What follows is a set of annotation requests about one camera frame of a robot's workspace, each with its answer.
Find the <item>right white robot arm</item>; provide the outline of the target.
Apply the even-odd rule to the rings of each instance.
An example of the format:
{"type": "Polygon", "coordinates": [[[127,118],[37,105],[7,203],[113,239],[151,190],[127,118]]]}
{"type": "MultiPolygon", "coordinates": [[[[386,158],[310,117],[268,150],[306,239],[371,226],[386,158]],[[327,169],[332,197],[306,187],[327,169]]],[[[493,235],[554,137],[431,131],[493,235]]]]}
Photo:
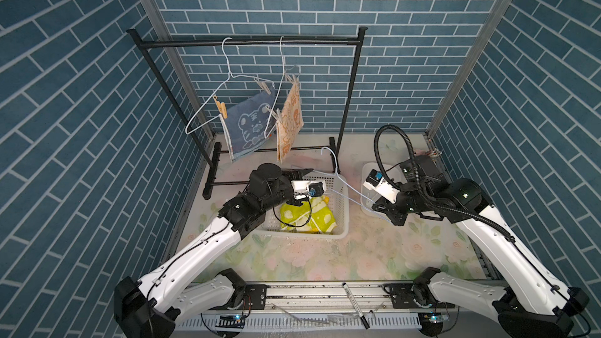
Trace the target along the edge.
{"type": "Polygon", "coordinates": [[[417,156],[399,165],[401,180],[384,176],[376,166],[363,186],[378,198],[372,209],[393,225],[405,225],[410,214],[448,220],[467,235],[506,281],[485,286],[426,268],[413,282],[416,305],[450,303],[496,321],[511,337],[569,337],[573,317],[582,314],[589,297],[552,274],[522,243],[488,194],[473,180],[447,182],[434,161],[417,156]]]}

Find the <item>black marker on rail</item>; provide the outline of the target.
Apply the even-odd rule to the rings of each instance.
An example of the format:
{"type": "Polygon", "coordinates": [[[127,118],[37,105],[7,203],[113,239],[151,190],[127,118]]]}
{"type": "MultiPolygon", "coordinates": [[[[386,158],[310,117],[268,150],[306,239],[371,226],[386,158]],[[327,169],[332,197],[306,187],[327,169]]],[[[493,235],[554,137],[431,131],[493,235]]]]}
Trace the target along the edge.
{"type": "Polygon", "coordinates": [[[366,316],[363,314],[363,312],[362,312],[362,310],[361,310],[361,308],[360,308],[360,306],[359,306],[359,304],[358,304],[358,302],[357,302],[354,294],[352,293],[349,285],[347,283],[342,283],[342,287],[344,289],[344,292],[347,295],[347,298],[350,300],[350,302],[352,304],[352,307],[354,308],[355,312],[357,313],[358,318],[359,318],[361,324],[363,325],[363,327],[366,330],[369,330],[370,329],[369,322],[368,322],[366,316]]]}

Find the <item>white rectangular tray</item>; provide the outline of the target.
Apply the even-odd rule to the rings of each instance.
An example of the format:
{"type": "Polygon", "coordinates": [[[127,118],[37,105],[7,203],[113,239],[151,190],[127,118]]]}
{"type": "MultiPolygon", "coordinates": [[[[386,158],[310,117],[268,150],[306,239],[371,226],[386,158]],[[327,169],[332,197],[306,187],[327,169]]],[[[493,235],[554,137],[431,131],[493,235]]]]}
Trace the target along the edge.
{"type": "Polygon", "coordinates": [[[379,218],[392,225],[403,225],[400,213],[396,211],[399,191],[383,178],[376,162],[362,167],[361,209],[370,217],[379,218]]]}

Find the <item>beige clothespin far left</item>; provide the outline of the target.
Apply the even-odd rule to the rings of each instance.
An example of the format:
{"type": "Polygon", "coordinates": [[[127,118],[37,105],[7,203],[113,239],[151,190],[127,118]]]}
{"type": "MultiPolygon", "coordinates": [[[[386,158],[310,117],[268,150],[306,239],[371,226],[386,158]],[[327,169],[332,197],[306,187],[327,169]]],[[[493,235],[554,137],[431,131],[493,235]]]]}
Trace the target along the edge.
{"type": "Polygon", "coordinates": [[[224,102],[221,102],[218,100],[218,97],[216,95],[212,96],[212,99],[215,103],[215,106],[218,109],[219,115],[223,118],[223,119],[227,119],[228,118],[228,112],[227,112],[227,107],[225,105],[224,102]]]}

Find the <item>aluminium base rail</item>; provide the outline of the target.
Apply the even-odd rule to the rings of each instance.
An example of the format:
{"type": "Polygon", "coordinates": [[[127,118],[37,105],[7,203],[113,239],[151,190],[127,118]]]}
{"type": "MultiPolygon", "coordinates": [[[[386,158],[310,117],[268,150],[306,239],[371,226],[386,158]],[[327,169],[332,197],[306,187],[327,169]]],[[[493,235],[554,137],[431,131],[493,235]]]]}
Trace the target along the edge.
{"type": "MultiPolygon", "coordinates": [[[[482,313],[485,302],[501,297],[504,284],[468,282],[449,277],[451,286],[465,286],[472,297],[443,296],[420,301],[409,281],[348,282],[369,330],[419,330],[441,333],[461,311],[482,313]]],[[[342,282],[247,283],[236,307],[212,308],[178,324],[174,332],[206,330],[223,337],[244,333],[297,333],[366,330],[342,287],[342,282]]]]}

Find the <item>black clothes rack frame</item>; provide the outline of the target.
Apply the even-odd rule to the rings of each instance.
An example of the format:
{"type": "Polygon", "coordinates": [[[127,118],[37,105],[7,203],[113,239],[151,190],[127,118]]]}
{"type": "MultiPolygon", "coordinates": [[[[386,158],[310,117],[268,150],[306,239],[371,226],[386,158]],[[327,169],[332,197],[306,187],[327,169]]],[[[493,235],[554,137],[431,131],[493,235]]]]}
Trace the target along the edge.
{"type": "MultiPolygon", "coordinates": [[[[277,36],[267,36],[267,35],[265,35],[265,36],[251,35],[251,36],[236,36],[234,38],[228,38],[228,39],[224,38],[220,42],[218,42],[218,38],[207,38],[207,37],[203,37],[200,40],[190,40],[190,41],[178,40],[178,41],[151,42],[151,41],[142,40],[142,37],[140,36],[139,32],[134,28],[128,29],[126,32],[133,40],[134,44],[136,45],[136,48],[142,54],[143,59],[148,64],[150,70],[152,71],[153,75],[159,82],[162,90],[166,94],[166,96],[169,99],[169,101],[171,102],[172,106],[175,108],[178,116],[180,117],[180,119],[182,120],[184,125],[187,125],[191,121],[193,122],[195,120],[195,117],[198,114],[200,114],[200,111],[202,111],[205,104],[201,105],[200,108],[197,109],[197,111],[199,111],[197,114],[194,114],[193,117],[188,118],[184,114],[181,106],[178,104],[171,89],[167,85],[166,80],[164,79],[162,73],[159,71],[156,63],[154,62],[153,57],[150,56],[150,52],[149,52],[150,49],[177,49],[177,48],[188,48],[188,47],[209,47],[209,46],[217,46],[217,45],[226,46],[227,42],[230,42],[230,41],[231,41],[231,43],[229,45],[232,45],[232,46],[271,45],[271,44],[273,44],[273,45],[277,44],[277,45],[354,46],[355,51],[354,51],[354,56],[353,56],[353,63],[352,63],[349,83],[347,86],[347,98],[346,98],[345,104],[344,104],[344,111],[343,111],[343,116],[341,119],[340,131],[339,131],[337,139],[335,139],[334,137],[329,137],[329,144],[326,146],[328,150],[332,150],[334,152],[334,155],[331,156],[333,170],[335,172],[340,172],[340,166],[338,165],[338,162],[336,161],[336,157],[339,157],[339,153],[341,151],[342,140],[343,140],[346,124],[347,124],[347,117],[349,114],[350,104],[352,101],[352,95],[353,95],[354,87],[355,87],[355,81],[356,81],[357,74],[358,74],[358,64],[360,61],[361,52],[362,52],[363,45],[365,43],[366,33],[367,33],[368,29],[369,28],[366,26],[359,27],[358,33],[355,37],[317,36],[317,35],[295,35],[295,36],[284,35],[284,36],[277,37],[277,36]]],[[[262,89],[264,92],[269,92],[269,86],[266,84],[266,82],[268,82],[269,80],[250,76],[250,75],[243,76],[241,74],[238,75],[237,77],[250,78],[252,81],[258,83],[258,85],[260,86],[260,89],[262,89]]],[[[272,83],[271,81],[269,81],[269,82],[275,88],[275,83],[272,83]]],[[[241,185],[245,184],[245,182],[218,182],[216,180],[216,178],[217,178],[217,171],[218,171],[218,166],[219,166],[219,162],[221,159],[221,155],[226,154],[227,152],[222,149],[222,144],[219,141],[217,141],[213,145],[214,149],[212,151],[211,158],[209,158],[208,152],[205,150],[204,146],[200,142],[200,139],[194,133],[194,131],[191,132],[191,136],[193,138],[193,141],[197,145],[197,148],[200,150],[201,154],[203,155],[204,159],[207,161],[208,167],[209,167],[208,177],[206,179],[206,182],[205,182],[205,185],[203,188],[203,192],[202,192],[202,196],[203,196],[203,198],[205,198],[205,200],[209,200],[209,198],[212,197],[213,190],[217,186],[238,186],[238,185],[241,186],[241,185]]]]}

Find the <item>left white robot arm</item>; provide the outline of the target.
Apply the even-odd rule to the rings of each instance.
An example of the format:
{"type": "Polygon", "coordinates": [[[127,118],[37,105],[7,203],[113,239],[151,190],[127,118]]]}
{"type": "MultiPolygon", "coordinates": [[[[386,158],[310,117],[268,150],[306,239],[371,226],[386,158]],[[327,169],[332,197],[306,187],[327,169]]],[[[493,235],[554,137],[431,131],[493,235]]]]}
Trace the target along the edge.
{"type": "Polygon", "coordinates": [[[327,190],[322,181],[305,179],[310,169],[281,169],[262,164],[245,188],[228,200],[205,230],[180,252],[138,280],[124,278],[114,290],[114,318],[127,337],[169,337],[175,327],[212,308],[233,308],[247,284],[232,269],[194,286],[210,264],[265,222],[268,211],[301,205],[327,190]]]}

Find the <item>yellow green towel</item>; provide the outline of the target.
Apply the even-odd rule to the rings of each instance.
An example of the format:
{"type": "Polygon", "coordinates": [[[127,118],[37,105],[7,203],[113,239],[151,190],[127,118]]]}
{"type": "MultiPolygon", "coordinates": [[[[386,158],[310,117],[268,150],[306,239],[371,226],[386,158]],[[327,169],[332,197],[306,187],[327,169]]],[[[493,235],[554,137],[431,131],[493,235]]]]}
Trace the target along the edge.
{"type": "Polygon", "coordinates": [[[302,205],[284,204],[277,218],[282,231],[308,234],[331,234],[337,227],[329,197],[315,197],[302,205]]]}

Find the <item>orange bunny towel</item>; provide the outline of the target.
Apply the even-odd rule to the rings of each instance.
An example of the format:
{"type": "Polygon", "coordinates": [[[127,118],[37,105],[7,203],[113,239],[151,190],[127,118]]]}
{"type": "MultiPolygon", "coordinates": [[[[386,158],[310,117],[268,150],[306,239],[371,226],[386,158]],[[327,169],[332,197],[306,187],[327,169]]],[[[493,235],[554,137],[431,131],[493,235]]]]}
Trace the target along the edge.
{"type": "Polygon", "coordinates": [[[283,163],[290,153],[300,130],[305,125],[302,116],[301,86],[292,86],[281,109],[281,119],[276,122],[277,159],[283,163]]]}

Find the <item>beige clothespin on blue towel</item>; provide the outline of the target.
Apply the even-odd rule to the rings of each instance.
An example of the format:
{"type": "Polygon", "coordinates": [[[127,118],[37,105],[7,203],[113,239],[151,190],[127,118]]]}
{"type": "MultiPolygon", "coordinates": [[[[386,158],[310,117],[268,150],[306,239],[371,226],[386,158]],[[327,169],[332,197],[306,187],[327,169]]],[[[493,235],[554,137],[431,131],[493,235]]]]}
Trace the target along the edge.
{"type": "Polygon", "coordinates": [[[268,94],[268,95],[272,94],[272,89],[268,86],[268,84],[265,81],[255,78],[254,82],[257,83],[258,86],[260,87],[260,89],[262,91],[264,91],[266,94],[268,94]]]}

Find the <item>light blue wire hanger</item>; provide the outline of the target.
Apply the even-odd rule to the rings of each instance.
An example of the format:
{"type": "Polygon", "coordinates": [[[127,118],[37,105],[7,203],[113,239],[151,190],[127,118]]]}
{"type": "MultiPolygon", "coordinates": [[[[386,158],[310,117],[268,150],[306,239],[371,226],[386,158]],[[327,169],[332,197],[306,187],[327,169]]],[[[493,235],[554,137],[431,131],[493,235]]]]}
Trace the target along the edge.
{"type": "Polygon", "coordinates": [[[359,206],[361,208],[362,212],[367,214],[369,217],[378,218],[387,223],[391,223],[391,220],[384,213],[379,213],[379,212],[376,212],[373,209],[369,208],[368,203],[374,203],[374,200],[372,198],[368,197],[366,194],[364,194],[361,191],[361,189],[358,189],[355,186],[353,186],[349,182],[349,179],[340,173],[340,163],[338,161],[337,155],[335,154],[334,150],[332,150],[328,146],[321,146],[319,149],[319,152],[321,155],[323,155],[324,153],[328,153],[330,156],[332,156],[333,161],[334,161],[334,166],[333,166],[332,172],[316,171],[317,174],[325,175],[328,177],[333,177],[337,181],[342,182],[345,186],[347,186],[349,191],[353,192],[356,195],[355,198],[349,196],[347,199],[350,202],[359,206]]]}

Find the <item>blue bear towel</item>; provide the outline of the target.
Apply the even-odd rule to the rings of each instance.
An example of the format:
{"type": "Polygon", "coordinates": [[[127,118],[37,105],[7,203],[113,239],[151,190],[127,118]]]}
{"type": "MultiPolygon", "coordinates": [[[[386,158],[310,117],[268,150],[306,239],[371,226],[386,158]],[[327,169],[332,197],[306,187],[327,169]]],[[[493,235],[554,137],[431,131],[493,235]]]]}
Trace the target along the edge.
{"type": "Polygon", "coordinates": [[[261,90],[242,103],[226,109],[227,117],[221,117],[225,141],[232,162],[259,149],[271,134],[272,108],[275,90],[261,90]]]}

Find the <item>white perforated plastic basket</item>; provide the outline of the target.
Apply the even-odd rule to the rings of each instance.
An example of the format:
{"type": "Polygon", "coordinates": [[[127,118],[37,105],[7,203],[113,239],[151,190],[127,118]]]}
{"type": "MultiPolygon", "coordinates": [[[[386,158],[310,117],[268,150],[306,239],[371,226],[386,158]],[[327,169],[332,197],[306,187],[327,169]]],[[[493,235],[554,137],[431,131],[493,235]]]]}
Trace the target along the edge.
{"type": "Polygon", "coordinates": [[[297,207],[282,204],[265,215],[255,233],[303,239],[342,239],[350,222],[348,186],[344,177],[324,172],[305,175],[310,183],[322,182],[325,192],[297,207]]]}

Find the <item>bundle of coloured pencils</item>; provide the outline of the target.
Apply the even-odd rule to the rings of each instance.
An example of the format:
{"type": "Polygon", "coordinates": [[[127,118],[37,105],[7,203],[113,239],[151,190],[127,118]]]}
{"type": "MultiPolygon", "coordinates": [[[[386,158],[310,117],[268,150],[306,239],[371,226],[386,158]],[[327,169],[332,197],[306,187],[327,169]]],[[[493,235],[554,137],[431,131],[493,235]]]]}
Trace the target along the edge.
{"type": "Polygon", "coordinates": [[[442,151],[439,150],[438,148],[434,148],[433,150],[428,150],[425,155],[432,157],[432,158],[437,158],[440,157],[442,155],[442,151]]]}

